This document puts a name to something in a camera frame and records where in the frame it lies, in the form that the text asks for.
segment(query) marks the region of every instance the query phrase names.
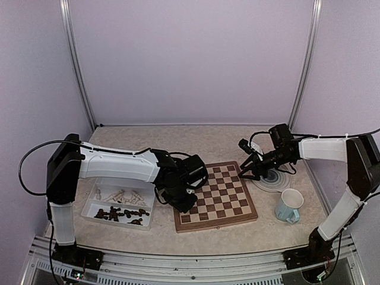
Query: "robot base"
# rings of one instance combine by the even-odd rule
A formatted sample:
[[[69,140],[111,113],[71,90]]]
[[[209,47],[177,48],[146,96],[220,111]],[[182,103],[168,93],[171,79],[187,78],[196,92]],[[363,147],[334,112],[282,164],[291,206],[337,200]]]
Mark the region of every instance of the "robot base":
[[[283,253],[286,268],[288,270],[310,266],[313,264],[323,263],[327,261],[327,258],[334,259],[335,254],[333,250],[327,250],[323,254],[315,257],[312,261],[308,258],[310,257],[310,249],[308,246],[304,248],[291,249],[289,251],[284,251]]]
[[[103,255],[104,253],[101,251],[80,248],[76,243],[67,246],[59,246],[56,243],[52,259],[64,264],[98,271],[103,262]]]

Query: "metal enclosure frame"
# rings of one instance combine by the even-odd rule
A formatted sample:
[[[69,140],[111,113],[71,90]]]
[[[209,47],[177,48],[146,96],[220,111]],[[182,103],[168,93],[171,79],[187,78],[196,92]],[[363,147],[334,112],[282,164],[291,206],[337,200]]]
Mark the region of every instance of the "metal enclosure frame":
[[[71,16],[70,16],[69,0],[59,0],[59,2],[61,5],[62,20],[65,27],[66,38],[67,38],[67,42],[68,42],[68,46],[70,50],[70,56],[71,56],[71,61],[72,61],[72,65],[73,65],[73,69],[75,73],[75,78],[77,80],[81,100],[84,106],[88,123],[90,124],[91,130],[94,131],[97,127],[96,116],[91,108],[91,102],[86,92],[83,75],[82,75],[81,68],[79,65],[79,58],[78,58],[77,50],[75,47],[74,31],[72,28],[72,22],[71,22]],[[296,97],[295,97],[292,111],[290,112],[289,121],[288,121],[288,126],[290,129],[294,127],[297,114],[299,112],[299,108],[302,102],[302,97],[305,91],[306,80],[308,78],[308,74],[309,74],[309,70],[310,70],[310,66],[312,62],[312,55],[314,51],[316,34],[318,31],[319,19],[321,16],[321,10],[322,10],[322,0],[314,0],[311,25],[310,25],[309,36],[308,36],[308,44],[306,47],[306,53],[305,53],[305,58],[303,61],[302,72],[301,72],[300,80],[298,83]]]

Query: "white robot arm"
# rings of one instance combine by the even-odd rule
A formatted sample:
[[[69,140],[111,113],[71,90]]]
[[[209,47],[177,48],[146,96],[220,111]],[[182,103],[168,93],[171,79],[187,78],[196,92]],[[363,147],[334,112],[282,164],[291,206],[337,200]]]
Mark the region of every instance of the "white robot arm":
[[[286,251],[284,259],[288,269],[294,269],[333,259],[331,245],[343,228],[350,225],[362,210],[365,200],[380,185],[380,152],[371,135],[357,137],[295,138],[286,124],[277,125],[268,132],[275,150],[258,153],[251,143],[242,139],[239,146],[249,154],[240,166],[239,176],[260,180],[268,169],[278,169],[282,164],[300,159],[323,159],[347,163],[347,187],[342,198],[319,227],[309,237],[305,248]]]
[[[68,135],[65,141],[70,143],[63,142],[47,164],[46,197],[48,214],[55,227],[53,259],[72,265],[95,260],[89,268],[96,270],[102,260],[101,252],[81,249],[75,244],[72,204],[78,178],[125,178],[153,183],[160,202],[162,197],[163,204],[184,213],[197,201],[194,189],[208,180],[205,164],[198,155],[172,153],[187,156],[180,159],[164,150],[148,148],[136,152],[98,147],[81,142],[77,134]]]

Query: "chessboard border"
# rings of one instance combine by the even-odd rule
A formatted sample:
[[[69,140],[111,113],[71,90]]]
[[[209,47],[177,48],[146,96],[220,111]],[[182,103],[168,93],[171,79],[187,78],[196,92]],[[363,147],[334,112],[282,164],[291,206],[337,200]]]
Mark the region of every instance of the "chessboard border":
[[[228,166],[231,164],[234,165],[236,171],[238,172],[239,165],[236,161],[210,163],[210,164],[206,164],[206,168]],[[242,224],[242,223],[246,223],[246,222],[250,222],[250,221],[256,221],[258,219],[258,214],[257,214],[256,208],[255,208],[254,202],[252,201],[252,197],[248,191],[248,188],[246,186],[245,181],[243,179],[240,179],[240,182],[242,184],[243,191],[246,195],[246,199],[247,199],[247,202],[249,204],[249,207],[252,210],[251,213],[244,214],[244,215],[238,215],[238,216],[234,216],[234,217],[220,218],[217,220],[198,221],[196,223],[185,223],[185,224],[183,224],[181,222],[180,212],[177,209],[173,208],[176,232],[177,233],[194,232],[197,230],[215,229],[218,227],[228,227],[228,226],[233,226],[236,224]]]

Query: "mug handle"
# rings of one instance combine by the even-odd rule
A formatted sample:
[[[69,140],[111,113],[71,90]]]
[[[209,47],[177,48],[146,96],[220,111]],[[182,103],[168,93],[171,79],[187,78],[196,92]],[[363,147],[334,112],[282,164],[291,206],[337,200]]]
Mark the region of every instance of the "mug handle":
[[[299,213],[298,213],[298,210],[297,209],[294,209],[293,210],[293,214],[294,214],[294,220],[290,219],[290,218],[287,218],[286,220],[291,223],[291,224],[295,224],[299,221]]]

